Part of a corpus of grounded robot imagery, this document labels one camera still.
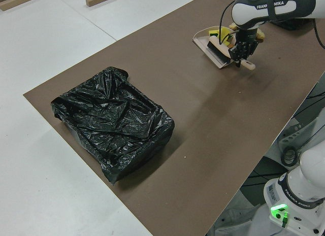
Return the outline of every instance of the black plastic bag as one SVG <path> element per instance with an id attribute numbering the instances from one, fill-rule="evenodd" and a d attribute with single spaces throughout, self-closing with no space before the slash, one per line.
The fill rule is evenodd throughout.
<path id="1" fill-rule="evenodd" d="M 174 120 L 109 67 L 52 101 L 52 111 L 114 184 L 169 141 Z"/>

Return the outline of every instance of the brown table surface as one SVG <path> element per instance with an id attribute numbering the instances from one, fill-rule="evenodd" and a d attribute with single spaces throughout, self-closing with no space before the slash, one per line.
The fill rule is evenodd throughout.
<path id="1" fill-rule="evenodd" d="M 25 94 L 154 236 L 204 235 L 325 69 L 311 27 L 267 24 L 265 42 L 249 59 L 256 70 L 219 70 L 191 39 L 218 25 L 231 1 L 195 0 Z M 324 22 L 318 30 L 325 38 Z M 114 186 L 50 108 L 108 66 L 126 70 L 176 124 L 163 152 Z"/>

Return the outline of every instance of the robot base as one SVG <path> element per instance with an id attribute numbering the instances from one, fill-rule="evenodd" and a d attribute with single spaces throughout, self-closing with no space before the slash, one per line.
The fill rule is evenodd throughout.
<path id="1" fill-rule="evenodd" d="M 314 209 L 303 209 L 284 194 L 278 179 L 268 181 L 264 198 L 270 209 L 270 219 L 280 227 L 299 236 L 321 236 L 325 233 L 324 203 Z"/>

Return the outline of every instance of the white floor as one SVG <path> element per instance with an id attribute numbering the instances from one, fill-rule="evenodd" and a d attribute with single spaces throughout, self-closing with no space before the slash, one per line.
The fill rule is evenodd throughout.
<path id="1" fill-rule="evenodd" d="M 0 235 L 151 235 L 22 95 L 190 1 L 0 11 Z"/>

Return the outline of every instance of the box covered with black plastic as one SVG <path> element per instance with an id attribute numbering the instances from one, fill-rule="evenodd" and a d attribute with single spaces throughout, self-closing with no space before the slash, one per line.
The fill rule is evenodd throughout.
<path id="1" fill-rule="evenodd" d="M 109 67 L 51 102 L 56 118 L 115 183 L 138 169 L 169 141 L 173 119 Z"/>

